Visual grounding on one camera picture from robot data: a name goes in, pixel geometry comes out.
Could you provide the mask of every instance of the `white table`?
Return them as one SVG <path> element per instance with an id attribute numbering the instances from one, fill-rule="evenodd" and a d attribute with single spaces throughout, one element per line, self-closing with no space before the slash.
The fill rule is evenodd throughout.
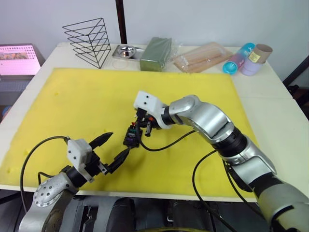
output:
<path id="1" fill-rule="evenodd" d="M 139 63 L 136 61 L 112 59 L 115 47 L 116 45 L 113 44 L 112 51 L 102 68 L 138 71 Z M 193 48 L 195 47 L 181 47 L 179 52 L 183 53 Z M 233 52 L 237 51 L 235 47 L 228 49 Z M 55 67 L 95 69 L 94 66 L 76 57 L 69 43 L 58 44 L 38 74 L 29 83 L 27 89 L 16 101 L 7 117 L 0 123 L 0 164 L 26 112 Z M 204 73 L 221 73 L 221 70 L 222 63 L 207 69 Z M 173 64 L 167 65 L 165 71 L 180 72 Z M 305 115 L 268 63 L 252 77 L 237 73 L 232 76 L 232 80 L 260 148 L 275 164 L 278 177 L 309 196 L 309 124 Z M 19 187 L 0 185 L 0 189 L 19 190 Z M 35 188 L 26 187 L 25 190 L 34 191 Z M 127 192 L 80 191 L 79 194 L 196 199 L 193 196 Z M 238 198 L 207 196 L 205 199 L 209 201 L 240 201 Z"/>

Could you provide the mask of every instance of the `purple plastic cup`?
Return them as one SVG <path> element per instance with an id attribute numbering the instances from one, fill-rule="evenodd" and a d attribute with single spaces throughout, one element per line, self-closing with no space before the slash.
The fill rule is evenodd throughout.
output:
<path id="1" fill-rule="evenodd" d="M 253 63 L 251 60 L 247 58 L 240 71 L 242 74 L 246 76 L 252 76 L 260 70 L 263 64 Z"/>

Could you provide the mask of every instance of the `yellow foam mat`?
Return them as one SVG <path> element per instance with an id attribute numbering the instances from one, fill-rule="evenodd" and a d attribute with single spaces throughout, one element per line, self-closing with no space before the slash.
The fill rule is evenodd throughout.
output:
<path id="1" fill-rule="evenodd" d="M 256 142 L 229 75 L 59 68 L 47 80 L 12 140 L 0 167 L 0 184 L 18 186 L 26 155 L 39 141 L 55 135 L 90 142 L 104 132 L 113 131 L 109 141 L 95 150 L 103 163 L 111 163 L 125 149 L 122 142 L 128 126 L 135 121 L 133 102 L 139 90 L 157 96 L 166 104 L 195 94 L 201 101 L 219 106 Z M 173 125 L 170 130 L 154 129 L 150 138 L 142 139 L 147 146 L 158 148 L 190 130 L 188 126 Z M 194 195 L 193 168 L 211 150 L 197 133 L 159 152 L 134 148 L 115 173 L 100 174 L 81 189 Z M 69 164 L 66 144 L 62 140 L 47 142 L 29 159 L 24 185 L 36 187 L 37 172 L 57 174 Z M 217 153 L 200 165 L 196 180 L 201 195 L 236 197 Z"/>

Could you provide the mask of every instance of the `laptop keyboard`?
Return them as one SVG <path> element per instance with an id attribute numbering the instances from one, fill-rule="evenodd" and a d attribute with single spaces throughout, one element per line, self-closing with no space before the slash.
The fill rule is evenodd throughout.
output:
<path id="1" fill-rule="evenodd" d="M 0 92 L 22 92 L 30 81 L 0 81 Z"/>

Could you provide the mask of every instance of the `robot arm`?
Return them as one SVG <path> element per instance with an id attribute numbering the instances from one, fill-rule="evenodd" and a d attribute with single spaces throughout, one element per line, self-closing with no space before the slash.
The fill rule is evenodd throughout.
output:
<path id="1" fill-rule="evenodd" d="M 273 231 L 309 231 L 309 199 L 275 176 L 273 163 L 218 107 L 201 102 L 195 95 L 167 106 L 143 91 L 138 93 L 134 107 L 137 123 L 147 125 L 148 135 L 152 127 L 168 129 L 172 124 L 188 125 L 197 131 L 228 163 L 237 185 L 255 193 Z"/>
<path id="2" fill-rule="evenodd" d="M 22 219 L 19 232 L 57 232 L 72 197 L 99 173 L 113 173 L 126 159 L 130 148 L 120 152 L 110 165 L 100 162 L 93 151 L 105 143 L 112 132 L 102 134 L 89 144 L 84 139 L 68 139 L 67 157 L 74 165 L 41 183 L 33 195 L 30 209 Z"/>

